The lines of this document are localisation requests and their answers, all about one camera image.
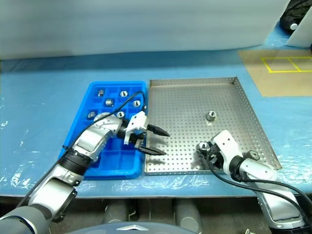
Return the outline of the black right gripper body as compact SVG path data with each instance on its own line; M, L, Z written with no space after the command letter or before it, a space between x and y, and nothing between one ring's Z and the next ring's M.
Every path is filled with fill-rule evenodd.
M223 168L224 159L217 145L211 147L211 163L218 169Z

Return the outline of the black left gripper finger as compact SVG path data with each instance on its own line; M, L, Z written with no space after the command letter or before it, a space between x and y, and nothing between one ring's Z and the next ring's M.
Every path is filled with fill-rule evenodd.
M148 155L152 155L152 156L164 156L166 155L166 152L158 149L158 148L155 148L155 147L147 147L147 146L144 146L144 145L141 145L140 146L140 151L142 153L145 153L145 154L148 154Z
M170 137L170 134L167 131L155 125L148 124L148 131L158 136Z

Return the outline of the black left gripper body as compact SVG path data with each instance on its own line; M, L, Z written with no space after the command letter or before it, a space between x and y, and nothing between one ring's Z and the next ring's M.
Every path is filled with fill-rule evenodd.
M151 130L150 124L147 124L146 128L139 128L138 130L134 130L130 134L130 144L133 144L137 149L147 148L146 136L148 130Z

